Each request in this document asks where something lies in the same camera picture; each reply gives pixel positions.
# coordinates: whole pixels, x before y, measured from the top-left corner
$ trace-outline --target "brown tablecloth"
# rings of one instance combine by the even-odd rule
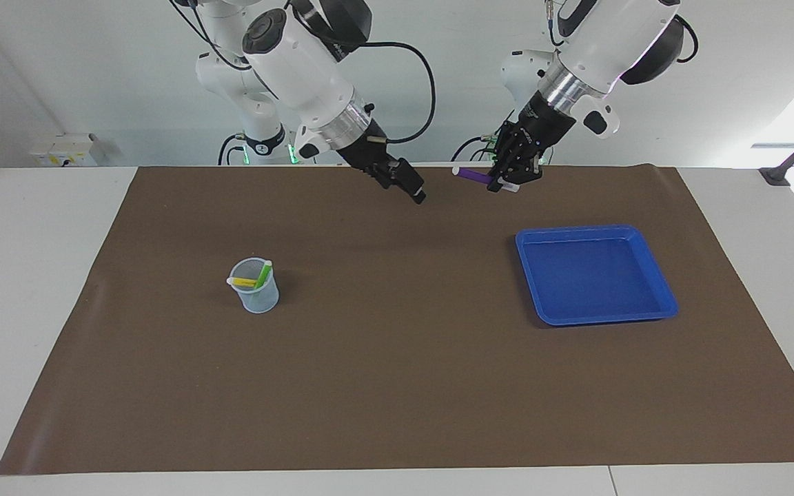
[[[139,170],[0,474],[794,462],[794,373],[674,169],[423,176],[417,207],[350,169]],[[546,326],[514,235],[611,223],[680,314]],[[224,282],[253,255],[258,316]]]

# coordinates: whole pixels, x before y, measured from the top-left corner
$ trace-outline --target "table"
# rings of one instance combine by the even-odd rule
[[[0,456],[135,169],[0,169]],[[794,369],[794,195],[757,172],[682,178]],[[30,333],[16,335],[19,321]],[[794,493],[794,464],[0,477],[0,493]]]

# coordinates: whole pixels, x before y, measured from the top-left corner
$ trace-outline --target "translucent plastic cup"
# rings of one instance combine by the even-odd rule
[[[234,266],[230,277],[258,279],[265,261],[262,258],[247,258],[247,260]],[[267,313],[267,311],[274,308],[274,305],[278,304],[278,299],[281,298],[281,293],[278,292],[278,285],[274,282],[274,268],[268,273],[268,279],[265,280],[265,284],[259,289],[234,285],[232,285],[232,288],[241,299],[243,308],[249,313]]]

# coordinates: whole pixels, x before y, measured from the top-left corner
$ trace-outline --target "white wall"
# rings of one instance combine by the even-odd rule
[[[448,160],[464,139],[494,131],[511,109],[501,61],[518,48],[549,47],[540,0],[367,2],[374,40],[411,42],[435,69],[440,103],[431,131],[394,148],[413,161]],[[621,132],[599,141],[575,129],[558,145],[556,163],[712,165],[749,145],[794,97],[794,2],[686,0],[682,13],[702,39],[699,57],[648,85],[615,89]],[[195,81],[205,46],[167,0],[0,0],[0,47],[54,120],[69,132],[96,133],[120,163],[211,163],[221,139],[238,130],[230,107]],[[425,119],[425,73],[409,53],[363,48],[343,72],[377,104],[391,137]],[[0,85],[0,99],[6,93]],[[3,108],[0,137],[35,125]],[[0,164],[26,163],[25,148],[10,147]]]

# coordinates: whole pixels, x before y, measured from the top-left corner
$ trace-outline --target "plastic tray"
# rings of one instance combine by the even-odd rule
[[[674,317],[678,305],[639,229],[526,229],[516,235],[541,320],[577,326]]]

